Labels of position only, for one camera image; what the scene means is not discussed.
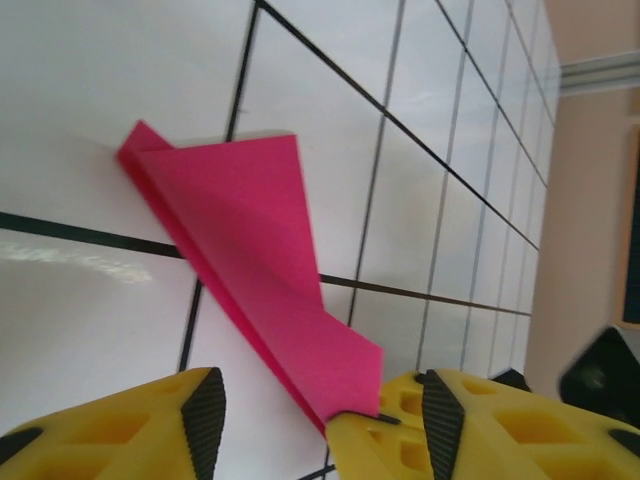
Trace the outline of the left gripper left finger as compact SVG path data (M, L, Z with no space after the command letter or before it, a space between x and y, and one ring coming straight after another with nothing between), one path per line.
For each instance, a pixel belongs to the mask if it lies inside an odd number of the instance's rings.
M0 480L213 480L226 414L219 368L195 368L0 436Z

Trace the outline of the pink paper sheet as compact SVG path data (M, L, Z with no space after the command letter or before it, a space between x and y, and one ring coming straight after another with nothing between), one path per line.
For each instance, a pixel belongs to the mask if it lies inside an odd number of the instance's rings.
M294 135L176 147L138 122L117 160L315 427L378 415L384 352L324 308Z

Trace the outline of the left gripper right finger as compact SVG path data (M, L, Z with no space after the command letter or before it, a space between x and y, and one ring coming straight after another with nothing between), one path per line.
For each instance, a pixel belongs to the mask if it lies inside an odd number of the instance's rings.
M640 430L448 369L421 376L435 480L640 480Z

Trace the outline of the aluminium side rail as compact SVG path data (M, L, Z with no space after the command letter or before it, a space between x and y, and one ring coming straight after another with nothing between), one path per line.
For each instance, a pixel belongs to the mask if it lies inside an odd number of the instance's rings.
M581 60L561 67L561 96L634 87L640 87L640 50Z

